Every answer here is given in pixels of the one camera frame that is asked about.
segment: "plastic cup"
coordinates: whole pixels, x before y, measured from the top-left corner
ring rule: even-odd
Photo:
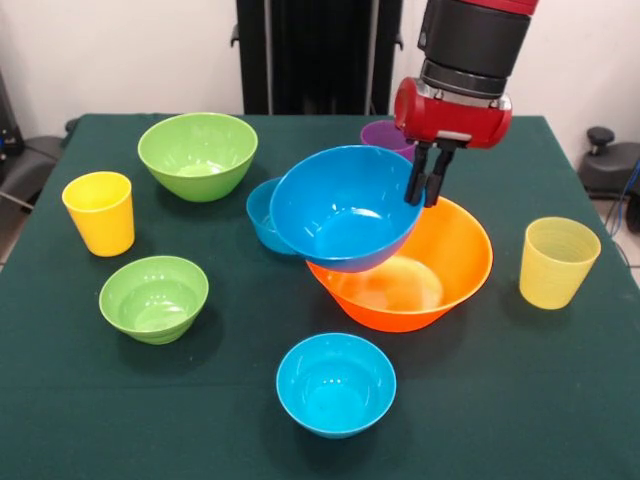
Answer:
[[[598,236],[568,218],[540,218],[527,227],[520,292],[532,305],[556,310],[569,304],[600,255]]]
[[[360,132],[360,141],[364,145],[373,145],[392,150],[413,162],[415,145],[407,143],[402,132],[392,120],[379,120],[366,125]]]
[[[113,257],[128,250],[135,238],[131,182],[116,172],[94,172],[76,178],[62,201],[91,253]]]

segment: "light blue bowl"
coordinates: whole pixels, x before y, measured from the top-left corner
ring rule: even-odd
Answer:
[[[276,375],[280,403],[321,437],[356,435],[380,420],[396,395],[387,356],[354,335],[326,333],[293,347]]]
[[[287,246],[281,239],[271,222],[269,204],[271,196],[280,178],[273,178],[258,185],[247,198],[247,214],[256,229],[256,235],[262,244],[269,250],[284,255],[295,255],[296,252]]]
[[[411,163],[384,148],[325,150],[282,178],[271,199],[273,225],[311,263],[368,270],[402,246],[420,216],[424,201],[404,201],[410,174]]]

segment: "table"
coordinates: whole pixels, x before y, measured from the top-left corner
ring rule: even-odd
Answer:
[[[210,204],[160,187],[136,154],[160,115],[87,115],[0,274],[0,478],[628,479],[640,477],[640,294],[543,118],[516,118],[489,152],[461,152],[444,195],[487,229],[495,264],[464,305],[419,332],[351,321],[298,260],[261,248],[249,192],[320,149],[357,143],[370,117],[248,116],[260,138],[239,187]],[[133,182],[137,239],[92,256],[61,201],[110,169]],[[525,226],[584,222],[603,251],[573,303],[517,291]],[[155,347],[102,319],[98,292],[147,255],[189,258],[212,288],[193,328]],[[274,388],[278,363],[319,332],[390,357],[396,401],[345,441],[307,433]]]

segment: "cable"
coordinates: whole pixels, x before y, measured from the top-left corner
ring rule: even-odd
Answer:
[[[620,255],[622,255],[622,261],[624,262],[625,266],[627,268],[631,268],[631,265],[629,265],[629,257],[627,257],[627,254],[624,253],[624,250],[622,249],[620,244],[618,242],[616,242],[615,240],[613,241],[613,243],[615,244],[616,248],[620,252]]]
[[[49,157],[51,160],[55,160],[56,162],[59,160],[58,157],[52,155],[51,153],[45,152],[44,150],[40,150],[39,148],[32,147],[31,145],[24,144],[24,148],[26,150],[31,150],[32,152],[39,153],[40,155],[44,155],[45,157]]]
[[[8,193],[3,192],[2,190],[0,190],[0,197],[6,198],[10,202],[16,203],[16,204],[20,205],[21,207],[27,208],[29,210],[33,210],[34,209],[34,206],[31,205],[30,203],[23,202],[19,198],[16,198],[13,195],[9,195]]]
[[[618,220],[616,223],[614,223],[615,227],[611,230],[612,237],[615,237],[620,231],[620,228],[622,228],[623,200],[624,200],[624,197],[629,192],[629,189],[633,187],[636,181],[638,180],[638,174],[640,174],[640,160],[636,162],[636,165],[633,168],[633,172],[631,173],[631,176],[629,177],[629,180],[627,181],[627,184],[625,185],[624,189],[622,190],[622,193],[620,194],[620,198],[618,199]]]

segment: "plastic bowl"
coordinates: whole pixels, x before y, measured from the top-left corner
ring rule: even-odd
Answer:
[[[207,276],[179,257],[147,257],[125,265],[100,292],[100,311],[123,333],[162,345],[193,324],[209,293]]]
[[[249,124],[220,113],[189,113],[163,120],[145,132],[138,155],[161,185],[191,202],[230,193],[258,148]]]
[[[378,120],[366,125],[360,132],[360,141],[364,145],[392,150],[404,158],[413,162],[416,151],[414,144],[408,144],[403,133],[398,129],[393,120]]]
[[[368,270],[393,255],[420,216],[404,193],[411,163],[364,145],[317,153],[293,167],[271,199],[280,238],[332,270]]]
[[[286,243],[284,243],[273,226],[269,214],[269,204],[276,186],[282,177],[273,178],[258,185],[247,198],[247,214],[256,230],[256,235],[262,244],[269,250],[284,255],[295,255]]]
[[[423,210],[406,243],[384,264],[359,274],[309,263],[313,275],[355,321],[383,332],[433,323],[476,293],[493,264],[482,225],[446,198]]]
[[[296,422],[321,437],[338,439],[366,430],[387,413],[396,394],[396,375],[372,343],[326,333],[287,353],[276,390]]]

